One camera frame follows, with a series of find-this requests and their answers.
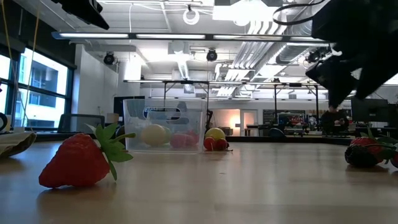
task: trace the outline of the cloth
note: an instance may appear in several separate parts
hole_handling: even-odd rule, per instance
[[[25,151],[36,140],[36,133],[12,133],[0,135],[0,157],[9,157]]]

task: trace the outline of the yellow ball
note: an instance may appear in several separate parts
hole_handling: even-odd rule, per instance
[[[169,128],[166,128],[165,126],[163,126],[164,131],[165,131],[165,137],[164,137],[164,144],[167,144],[170,142],[171,138],[172,138],[172,132],[170,131]]]
[[[220,128],[210,128],[206,134],[205,137],[212,137],[214,140],[219,140],[219,139],[224,139],[225,138],[225,133],[223,130]]]
[[[150,146],[161,146],[166,138],[165,129],[158,124],[151,124],[141,132],[141,140]]]

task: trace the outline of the desk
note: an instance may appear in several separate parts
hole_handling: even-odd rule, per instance
[[[0,223],[394,223],[398,177],[347,166],[346,147],[231,143],[233,152],[135,154],[88,189],[47,190],[38,176],[59,143],[0,161]]]

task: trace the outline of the chair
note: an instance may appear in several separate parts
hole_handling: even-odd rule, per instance
[[[86,125],[105,125],[105,117],[91,114],[63,114],[58,125],[58,133],[87,133],[93,134],[93,131]]]

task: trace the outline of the plastic container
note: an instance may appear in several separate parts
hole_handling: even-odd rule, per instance
[[[123,100],[124,129],[133,152],[198,153],[203,150],[206,101]]]

